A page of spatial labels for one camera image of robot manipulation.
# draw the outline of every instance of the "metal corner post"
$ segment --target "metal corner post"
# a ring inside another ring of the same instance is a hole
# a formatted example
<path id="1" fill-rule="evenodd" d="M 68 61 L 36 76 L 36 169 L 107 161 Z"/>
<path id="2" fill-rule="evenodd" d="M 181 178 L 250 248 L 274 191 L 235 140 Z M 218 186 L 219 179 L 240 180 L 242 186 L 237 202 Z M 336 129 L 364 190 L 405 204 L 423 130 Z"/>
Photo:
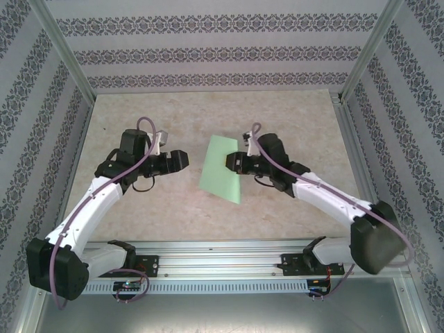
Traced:
<path id="1" fill-rule="evenodd" d="M 15 330 L 11 333 L 35 333 L 42 314 L 46 292 L 29 286 Z"/>
<path id="2" fill-rule="evenodd" d="M 384 34 L 387 32 L 393 18 L 400 9 L 403 0 L 388 0 L 385 8 L 381 12 L 379 19 L 376 22 L 374 29 L 372 30 L 370 37 L 367 40 L 366 45 L 363 47 L 361 53 L 359 54 L 358 60 L 356 61 L 350 75 L 347 77 L 347 81 L 344 83 L 343 89 L 340 93 L 341 100 L 347 101 L 350 95 L 353 93 L 353 89 L 361 78 L 367 64 L 373 57 L 379 43 L 384 38 Z"/>
<path id="3" fill-rule="evenodd" d="M 350 161 L 350 166 L 352 167 L 353 175 L 355 176 L 359 195 L 364 200 L 375 202 L 377 201 L 376 192 L 373 188 L 370 173 L 368 172 L 364 154 L 359 145 L 348 107 L 346 103 L 343 103 L 343 101 L 339 99 L 338 94 L 331 93 L 330 97 L 332 99 L 334 113 L 336 114 L 339 130 L 341 131 L 345 149 Z"/>
<path id="4" fill-rule="evenodd" d="M 92 89 L 88 79 L 80 68 L 73 51 L 69 47 L 62 31 L 57 25 L 56 20 L 46 5 L 45 0 L 29 0 L 29 4 L 31 5 L 34 13 L 37 15 L 43 29 L 51 39 L 59 56 L 62 58 L 66 67 L 68 68 L 69 73 L 72 75 L 78 88 L 82 92 L 82 95 L 90 105 L 93 105 L 96 100 L 96 93 Z"/>
<path id="5" fill-rule="evenodd" d="M 409 331 L 431 333 L 413 278 L 395 277 L 393 281 Z"/>

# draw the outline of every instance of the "cable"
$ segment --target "cable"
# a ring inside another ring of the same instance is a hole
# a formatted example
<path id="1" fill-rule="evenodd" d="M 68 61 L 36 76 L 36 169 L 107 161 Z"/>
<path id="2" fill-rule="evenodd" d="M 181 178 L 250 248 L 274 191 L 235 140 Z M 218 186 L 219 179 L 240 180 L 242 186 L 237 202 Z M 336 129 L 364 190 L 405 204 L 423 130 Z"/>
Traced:
<path id="1" fill-rule="evenodd" d="M 143 290 L 139 295 L 134 296 L 133 298 L 131 298 L 130 300 L 122 300 L 119 298 L 119 293 L 124 290 L 124 289 L 119 289 L 116 292 L 116 300 L 117 302 L 124 302 L 126 304 L 131 303 L 131 302 L 135 302 L 136 300 L 139 300 L 140 298 L 144 297 L 146 295 L 146 293 L 148 292 L 148 289 L 150 288 L 150 280 L 148 279 L 148 276 L 141 271 L 138 271 L 136 269 L 129 269 L 129 268 L 117 268 L 117 269 L 112 269 L 111 271 L 109 271 L 109 273 L 119 273 L 119 272 L 125 272 L 125 273 L 136 273 L 136 274 L 140 274 L 141 278 L 140 278 L 140 288 L 142 287 L 142 279 L 146 280 L 146 288 L 145 290 Z"/>
<path id="2" fill-rule="evenodd" d="M 327 272 L 328 272 L 328 286 L 327 288 L 330 288 L 332 286 L 332 270 L 330 269 L 330 266 L 327 266 Z"/>
<path id="3" fill-rule="evenodd" d="M 261 182 L 260 180 L 258 180 L 258 178 L 262 178 L 262 176 L 255 175 L 255 182 L 257 184 L 260 184 L 265 187 L 273 187 L 274 188 L 274 185 L 265 184 L 264 182 Z"/>
<path id="4" fill-rule="evenodd" d="M 144 272 L 146 273 L 146 267 L 144 266 L 144 265 L 142 265 L 142 264 L 138 264 L 137 266 L 136 266 L 136 268 L 137 267 L 140 267 L 141 269 L 143 269 L 144 270 Z M 142 276 L 141 278 L 140 278 L 140 280 L 139 280 L 139 283 L 140 284 L 142 284 L 142 281 L 144 280 L 144 277 Z"/>
<path id="5" fill-rule="evenodd" d="M 153 121 L 151 119 L 149 119 L 148 117 L 140 117 L 137 120 L 137 125 L 136 126 L 137 126 L 138 130 L 140 129 L 140 123 L 142 122 L 142 120 L 146 120 L 147 122 L 149 122 L 150 125 L 151 125 L 151 128 L 153 129 L 153 133 L 156 133 L 155 125 L 154 125 Z M 74 210 L 74 212 L 71 215 L 71 217 L 69 218 L 68 222 L 65 224 L 64 228 L 62 229 L 62 232 L 59 234 L 59 237 L 58 237 L 58 239 L 57 239 L 57 241 L 56 241 L 56 243 L 54 245 L 53 251 L 51 253 L 51 260 L 49 261 L 49 286 L 51 287 L 51 293 L 53 295 L 54 303 L 57 305 L 57 308 L 59 310 L 63 310 L 65 308 L 65 306 L 67 304 L 67 300 L 65 300 L 65 303 L 62 306 L 60 306 L 60 303 L 58 301 L 57 290 L 56 290 L 56 277 L 54 275 L 54 269 L 55 269 L 55 265 L 56 265 L 57 251 L 58 251 L 58 249 L 60 247 L 60 244 L 62 243 L 62 240 L 64 238 L 64 234 L 66 234 L 66 232 L 69 230 L 69 226 L 72 224 L 72 222 L 74 221 L 74 219 L 76 218 L 78 213 L 80 213 L 80 211 L 84 208 L 84 206 L 86 206 L 86 204 L 88 204 L 92 199 L 94 199 L 96 197 L 96 195 L 102 189 L 107 187 L 109 184 L 112 184 L 112 183 L 116 182 L 120 178 L 125 177 L 129 173 L 133 172 L 135 169 L 140 167 L 142 165 L 142 163 L 145 162 L 145 160 L 148 158 L 148 156 L 153 151 L 153 149 L 155 147 L 155 142 L 156 142 L 156 135 L 153 135 L 153 142 L 149 146 L 149 149 L 146 152 L 146 154 L 143 156 L 143 158 L 138 163 L 136 163 L 134 166 L 130 167 L 128 170 L 126 170 L 126 171 L 120 173 L 119 175 L 115 176 L 113 179 L 110 179 L 105 184 L 101 185 L 97 190 L 92 192 L 92 194 L 90 196 L 88 196 L 84 201 L 82 201 L 80 203 L 80 205 Z"/>
<path id="6" fill-rule="evenodd" d="M 154 176 L 152 177 L 152 179 L 153 179 L 153 184 L 151 185 L 151 187 L 150 187 L 149 189 L 136 189 L 135 186 L 134 186 L 134 183 L 131 184 L 131 186 L 133 186 L 133 189 L 134 189 L 136 192 L 139 192 L 139 193 L 148 192 L 150 189 L 152 189 L 152 188 L 154 187 L 154 184 L 155 184 L 155 178 L 154 178 Z"/>
<path id="7" fill-rule="evenodd" d="M 392 225 L 390 222 L 386 221 L 385 219 L 383 219 L 382 217 L 380 217 L 379 215 L 375 214 L 374 212 L 372 212 L 371 210 L 368 210 L 365 207 L 362 207 L 360 204 L 354 202 L 353 200 L 350 200 L 349 198 L 347 198 L 346 196 L 344 196 L 343 194 L 339 193 L 338 191 L 336 191 L 335 189 L 326 186 L 324 184 L 318 183 L 314 180 L 308 179 L 306 177 L 303 177 L 301 175 L 298 175 L 297 173 L 291 172 L 290 170 L 285 169 L 283 166 L 280 166 L 278 163 L 276 163 L 275 161 L 273 161 L 273 159 L 268 156 L 268 154 L 265 152 L 265 150 L 261 147 L 261 145 L 259 144 L 259 142 L 257 141 L 257 137 L 256 134 L 260 131 L 262 125 L 260 123 L 254 123 L 252 128 L 251 128 L 251 132 L 252 132 L 252 139 L 254 141 L 254 143 L 256 144 L 257 148 L 259 149 L 260 153 L 276 168 L 278 168 L 279 170 L 288 173 L 290 176 L 293 176 L 296 179 L 300 179 L 304 182 L 308 182 L 309 184 L 313 184 L 317 187 L 321 187 L 323 189 L 325 189 L 326 191 L 330 192 L 331 194 L 337 196 L 338 198 L 340 198 L 341 200 L 344 200 L 346 203 L 348 203 L 349 205 L 352 205 L 354 207 L 356 207 L 358 210 L 361 210 L 362 212 L 370 215 L 371 217 L 373 217 L 374 219 L 377 219 L 379 222 L 381 222 L 382 224 L 384 224 L 386 227 L 388 227 L 390 230 L 392 230 L 394 233 L 396 233 L 397 236 L 399 236 L 399 238 L 401 238 L 401 240 L 406 244 L 407 248 L 409 249 L 409 255 L 407 256 L 407 260 L 404 262 L 400 262 L 400 263 L 394 263 L 394 264 L 389 264 L 387 265 L 388 267 L 403 267 L 406 266 L 408 264 L 410 264 L 410 262 L 413 260 L 413 254 L 415 252 L 415 250 L 413 249 L 413 246 L 411 245 L 410 241 L 407 239 L 407 237 L 405 237 L 405 235 L 400 232 L 394 225 Z"/>
<path id="8" fill-rule="evenodd" d="M 321 295 L 320 293 L 318 293 L 316 291 L 312 291 L 312 290 L 310 290 L 310 293 L 317 295 L 315 298 L 318 300 L 323 300 L 324 298 L 329 298 L 331 295 L 336 293 L 341 288 L 344 281 L 347 280 L 348 276 L 352 273 L 354 267 L 355 267 L 355 264 L 350 266 L 350 269 L 347 271 L 347 273 L 339 280 L 338 284 L 327 295 Z"/>

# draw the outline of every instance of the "patterned wall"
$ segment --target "patterned wall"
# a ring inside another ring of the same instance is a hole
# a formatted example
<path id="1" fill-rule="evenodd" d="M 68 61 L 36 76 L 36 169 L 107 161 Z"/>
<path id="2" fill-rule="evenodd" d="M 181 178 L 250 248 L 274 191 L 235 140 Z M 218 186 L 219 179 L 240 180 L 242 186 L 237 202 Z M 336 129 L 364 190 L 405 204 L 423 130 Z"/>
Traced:
<path id="1" fill-rule="evenodd" d="M 0 1 L 0 333 L 28 288 L 25 248 L 67 194 L 86 104 L 25 0 Z"/>
<path id="2" fill-rule="evenodd" d="M 444 332 L 443 9 L 405 1 L 348 101 L 377 195 L 415 246 L 433 332 Z"/>
<path id="3" fill-rule="evenodd" d="M 47 4 L 99 94 L 339 92 L 386 0 Z"/>

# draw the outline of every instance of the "black bracket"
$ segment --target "black bracket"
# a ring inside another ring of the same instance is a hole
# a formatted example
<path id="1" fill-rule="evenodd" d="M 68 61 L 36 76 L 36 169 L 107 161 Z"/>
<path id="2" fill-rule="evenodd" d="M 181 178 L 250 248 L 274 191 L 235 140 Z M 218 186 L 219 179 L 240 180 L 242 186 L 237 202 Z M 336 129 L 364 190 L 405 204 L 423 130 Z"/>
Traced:
<path id="1" fill-rule="evenodd" d="M 328 268 L 330 268 L 330 275 L 344 275 L 344 267 L 338 264 L 322 265 L 318 263 L 315 267 L 310 268 L 304 261 L 304 254 L 302 253 L 285 253 L 280 256 L 282 263 L 277 267 L 282 269 L 284 276 L 314 276 L 314 275 L 328 275 Z"/>
<path id="2" fill-rule="evenodd" d="M 248 138 L 248 135 L 244 135 L 244 141 L 248 141 Z M 282 141 L 275 133 L 264 134 L 257 141 L 271 159 L 285 169 L 298 175 L 310 172 L 306 166 L 290 161 Z M 239 175 L 269 177 L 275 189 L 294 198 L 293 183 L 297 179 L 277 169 L 262 155 L 247 156 L 247 153 L 237 151 L 227 155 L 225 166 Z"/>
<path id="3" fill-rule="evenodd" d="M 94 175 L 114 178 L 138 163 L 145 154 L 146 146 L 150 145 L 149 136 L 143 130 L 125 130 L 121 136 L 120 147 L 113 149 L 106 160 L 97 166 Z M 171 157 L 168 157 L 168 153 L 149 156 L 139 168 L 118 180 L 122 191 L 125 193 L 140 176 L 145 178 L 162 176 L 188 167 L 189 160 L 186 152 L 176 150 L 169 154 Z"/>
<path id="4" fill-rule="evenodd" d="M 149 278 L 156 278 L 159 271 L 159 256 L 158 255 L 136 255 L 134 268 L 136 271 L 141 271 Z M 100 278 L 140 278 L 137 273 L 105 273 L 99 276 Z"/>

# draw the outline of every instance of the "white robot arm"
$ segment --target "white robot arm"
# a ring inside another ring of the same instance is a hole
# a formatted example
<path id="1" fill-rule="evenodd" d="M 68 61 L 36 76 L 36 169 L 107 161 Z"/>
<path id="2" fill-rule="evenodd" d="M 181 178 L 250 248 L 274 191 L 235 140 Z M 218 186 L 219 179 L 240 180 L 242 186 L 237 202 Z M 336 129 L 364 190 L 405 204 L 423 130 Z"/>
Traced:
<path id="1" fill-rule="evenodd" d="M 121 136 L 120 147 L 114 149 L 101 163 L 95 178 L 74 208 L 72 213 L 45 239 L 34 238 L 26 247 L 30 283 L 50 291 L 49 261 L 60 235 L 63 236 L 55 256 L 55 284 L 57 294 L 74 300 L 82 293 L 87 282 L 116 268 L 134 269 L 135 248 L 121 241 L 110 241 L 104 247 L 83 253 L 88 239 L 97 228 L 106 212 L 125 194 L 138 177 L 154 178 L 183 170 L 189 165 L 184 151 L 161 153 L 160 147 L 167 142 L 167 133 L 156 133 L 155 146 L 151 155 L 133 172 L 104 187 L 93 196 L 95 190 L 116 175 L 138 163 L 151 146 L 153 135 L 142 130 L 126 130 Z M 75 215 L 68 231 L 63 229 L 85 199 L 93 196 Z"/>
<path id="2" fill-rule="evenodd" d="M 238 151 L 227 156 L 226 166 L 229 170 L 260 178 L 269 177 L 278 191 L 316 206 L 350 229 L 350 237 L 319 237 L 309 244 L 304 250 L 304 262 L 309 268 L 318 264 L 357 264 L 367 273 L 378 274 L 404 249 L 405 243 L 396 233 L 357 208 L 363 207 L 397 225 L 395 213 L 390 205 L 383 201 L 372 204 L 349 196 L 321 180 L 306 166 L 291 162 L 282 141 L 274 133 L 262 135 L 257 140 L 258 144 L 281 167 L 313 182 L 290 176 L 270 164 L 253 141 L 252 132 L 244 134 L 244 141 L 248 147 L 246 153 Z M 326 190 L 323 185 L 338 192 L 349 202 Z"/>

